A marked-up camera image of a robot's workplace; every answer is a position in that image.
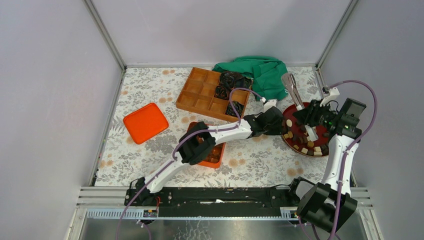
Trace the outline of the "red round plate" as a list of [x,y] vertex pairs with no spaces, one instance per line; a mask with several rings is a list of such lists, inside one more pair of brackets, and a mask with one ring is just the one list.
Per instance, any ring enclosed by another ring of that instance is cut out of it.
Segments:
[[313,158],[329,155],[329,132],[321,125],[314,127],[318,136],[312,141],[306,127],[301,124],[293,113],[297,111],[295,105],[290,105],[283,112],[281,137],[283,141],[295,152]]

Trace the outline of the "metal serving tongs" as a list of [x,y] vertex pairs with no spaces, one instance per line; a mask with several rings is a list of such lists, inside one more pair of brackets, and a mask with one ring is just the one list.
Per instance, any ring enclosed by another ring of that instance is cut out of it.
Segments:
[[293,104],[298,111],[303,110],[305,108],[303,101],[300,97],[300,94],[297,89],[297,83],[295,77],[292,73],[286,72],[281,76],[281,81],[286,88],[287,92],[291,96],[293,100]]

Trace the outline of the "orange chocolate box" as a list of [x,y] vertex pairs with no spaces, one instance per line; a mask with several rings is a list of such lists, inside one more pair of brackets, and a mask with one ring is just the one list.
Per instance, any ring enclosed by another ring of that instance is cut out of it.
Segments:
[[218,169],[222,164],[222,158],[224,155],[226,143],[216,145],[209,154],[197,165],[208,167],[212,169]]

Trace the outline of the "orange box lid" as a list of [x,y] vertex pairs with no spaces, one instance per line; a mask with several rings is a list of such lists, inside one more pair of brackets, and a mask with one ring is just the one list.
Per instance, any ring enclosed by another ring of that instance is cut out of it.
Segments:
[[143,144],[169,127],[168,120],[153,102],[123,118],[130,137],[135,144]]

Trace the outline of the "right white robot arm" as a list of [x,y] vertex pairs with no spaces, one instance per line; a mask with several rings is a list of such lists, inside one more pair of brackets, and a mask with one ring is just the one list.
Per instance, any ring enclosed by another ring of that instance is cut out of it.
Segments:
[[358,202],[351,197],[350,172],[359,147],[362,130],[357,127],[364,103],[347,98],[340,111],[332,111],[321,100],[312,100],[293,116],[310,127],[324,127],[329,133],[328,160],[323,178],[313,183],[303,177],[292,181],[287,201],[297,206],[297,215],[306,222],[331,233],[355,212]]

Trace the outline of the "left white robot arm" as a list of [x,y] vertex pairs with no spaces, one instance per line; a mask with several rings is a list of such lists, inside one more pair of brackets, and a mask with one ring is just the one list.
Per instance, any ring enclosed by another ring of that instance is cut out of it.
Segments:
[[170,159],[148,176],[135,183],[136,193],[129,196],[126,206],[133,203],[148,206],[155,200],[166,183],[180,171],[202,162],[215,146],[234,140],[247,140],[261,135],[276,136],[282,133],[283,114],[275,106],[265,112],[246,115],[236,122],[224,125],[194,125],[173,150]]

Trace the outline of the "dark rolled fabric front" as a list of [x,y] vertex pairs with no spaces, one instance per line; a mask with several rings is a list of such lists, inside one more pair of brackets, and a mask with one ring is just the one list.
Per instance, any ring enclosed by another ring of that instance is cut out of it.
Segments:
[[241,117],[243,115],[243,110],[245,106],[240,102],[233,100],[228,103],[227,108],[225,110],[225,114],[232,117]]

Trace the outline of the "dark rolled fabric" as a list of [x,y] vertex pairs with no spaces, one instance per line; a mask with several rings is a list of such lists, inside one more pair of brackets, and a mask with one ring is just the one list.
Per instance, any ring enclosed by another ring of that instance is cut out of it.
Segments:
[[243,115],[243,110],[245,106],[240,102],[233,100],[228,103],[227,108],[225,110],[225,114],[232,117],[241,117]]
[[253,80],[243,76],[239,72],[224,71],[219,76],[219,85],[228,90],[233,90],[235,88],[251,89]]
[[231,91],[231,88],[222,85],[217,85],[214,90],[214,97],[217,99],[228,101],[230,99]]

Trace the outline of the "green cloth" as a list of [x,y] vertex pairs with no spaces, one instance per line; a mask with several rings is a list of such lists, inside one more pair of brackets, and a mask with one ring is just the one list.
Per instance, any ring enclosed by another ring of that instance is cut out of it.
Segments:
[[286,64],[271,56],[247,55],[231,62],[214,65],[215,72],[237,72],[253,80],[252,90],[266,99],[283,100],[288,96],[281,77],[288,72]]

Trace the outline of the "dark rolled fabric back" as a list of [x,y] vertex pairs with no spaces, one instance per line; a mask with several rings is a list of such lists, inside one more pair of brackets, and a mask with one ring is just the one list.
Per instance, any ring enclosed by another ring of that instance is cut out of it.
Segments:
[[224,71],[219,76],[219,85],[228,90],[233,90],[235,88],[251,89],[253,80],[243,76],[239,72]]

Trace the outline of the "dark rolled fabric middle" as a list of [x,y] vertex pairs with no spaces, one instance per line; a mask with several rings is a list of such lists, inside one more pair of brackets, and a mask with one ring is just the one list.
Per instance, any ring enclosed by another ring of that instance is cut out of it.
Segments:
[[222,85],[217,85],[214,90],[214,97],[217,99],[228,101],[230,99],[231,91],[231,88]]

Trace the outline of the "wooden compartment organizer tray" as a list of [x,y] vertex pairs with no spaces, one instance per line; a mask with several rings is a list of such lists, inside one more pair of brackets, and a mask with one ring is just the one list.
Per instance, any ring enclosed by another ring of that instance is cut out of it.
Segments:
[[228,114],[230,102],[216,97],[215,92],[220,82],[220,75],[220,72],[192,68],[176,100],[176,107],[227,122],[237,121],[236,116]]

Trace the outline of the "floral table mat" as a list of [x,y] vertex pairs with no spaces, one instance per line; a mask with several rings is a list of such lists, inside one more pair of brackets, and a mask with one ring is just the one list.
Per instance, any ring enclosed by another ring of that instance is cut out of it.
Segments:
[[[127,187],[131,181],[153,173],[169,159],[178,140],[192,122],[222,125],[216,118],[178,109],[177,98],[191,72],[189,67],[128,68],[124,75],[108,136],[99,160],[97,187]],[[168,128],[136,144],[123,119],[155,103]],[[280,136],[261,135],[225,145],[221,165],[193,165],[167,182],[169,187],[270,187],[304,177],[322,179],[326,157],[308,157],[293,151]]]

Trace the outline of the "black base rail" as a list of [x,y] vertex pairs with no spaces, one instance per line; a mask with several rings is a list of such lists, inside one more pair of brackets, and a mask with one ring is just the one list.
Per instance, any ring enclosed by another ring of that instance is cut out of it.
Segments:
[[297,208],[300,198],[287,186],[164,187],[158,193],[125,193],[124,205],[153,207],[159,217],[267,218],[281,217],[282,208]]

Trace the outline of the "aluminium frame rail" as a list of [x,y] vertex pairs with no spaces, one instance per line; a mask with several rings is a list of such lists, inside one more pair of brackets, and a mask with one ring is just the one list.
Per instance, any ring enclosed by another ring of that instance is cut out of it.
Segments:
[[297,208],[281,208],[281,217],[160,217],[151,206],[126,206],[129,188],[83,186],[69,240],[88,239],[314,239],[328,233],[299,220]]

